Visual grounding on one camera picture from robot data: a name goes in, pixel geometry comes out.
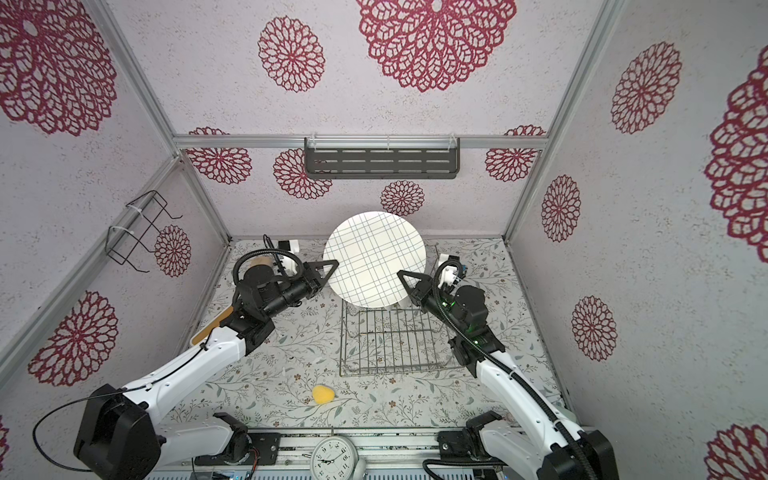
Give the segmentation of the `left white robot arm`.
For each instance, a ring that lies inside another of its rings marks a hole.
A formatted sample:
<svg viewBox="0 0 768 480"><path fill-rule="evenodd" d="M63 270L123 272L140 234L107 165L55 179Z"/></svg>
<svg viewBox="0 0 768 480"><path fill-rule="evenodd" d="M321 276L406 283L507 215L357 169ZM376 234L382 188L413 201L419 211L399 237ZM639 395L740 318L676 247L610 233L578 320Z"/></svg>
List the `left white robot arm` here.
<svg viewBox="0 0 768 480"><path fill-rule="evenodd" d="M207 379L261 346L275 329L275 317L316 296L338 266L335 259L304 262L280 249L240 257L232 269L230 313L201 342L154 372L120 389L104 385L94 391L74 456L101 479L143 479L158 466L197 457L248 460L248 429L230 414L175 426L163 420Z"/></svg>

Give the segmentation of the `white blue grid plate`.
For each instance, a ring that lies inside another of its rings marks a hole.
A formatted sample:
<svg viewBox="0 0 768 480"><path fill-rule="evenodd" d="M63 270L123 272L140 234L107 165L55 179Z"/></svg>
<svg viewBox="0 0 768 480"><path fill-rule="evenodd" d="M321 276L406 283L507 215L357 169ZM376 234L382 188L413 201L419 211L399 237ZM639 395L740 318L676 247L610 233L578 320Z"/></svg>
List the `white blue grid plate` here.
<svg viewBox="0 0 768 480"><path fill-rule="evenodd" d="M356 307L381 309L406 300L398 272L424 272L426 247L407 220L370 211L342 222L328 238L323 258L338 262L329 280L336 295Z"/></svg>

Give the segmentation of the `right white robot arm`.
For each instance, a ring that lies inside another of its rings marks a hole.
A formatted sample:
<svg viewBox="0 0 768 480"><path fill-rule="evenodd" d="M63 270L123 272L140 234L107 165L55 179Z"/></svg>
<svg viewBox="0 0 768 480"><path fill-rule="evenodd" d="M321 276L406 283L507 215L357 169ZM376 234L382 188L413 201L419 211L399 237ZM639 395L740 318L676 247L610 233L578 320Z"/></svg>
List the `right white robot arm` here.
<svg viewBox="0 0 768 480"><path fill-rule="evenodd" d="M472 285L442 287L438 276L401 270L410 300L454 331L449 345L457 362L512 414L517 425L487 412L464 430L478 467L507 466L521 479L616 479L610 441L556 408L516 365L487 323L485 293Z"/></svg>

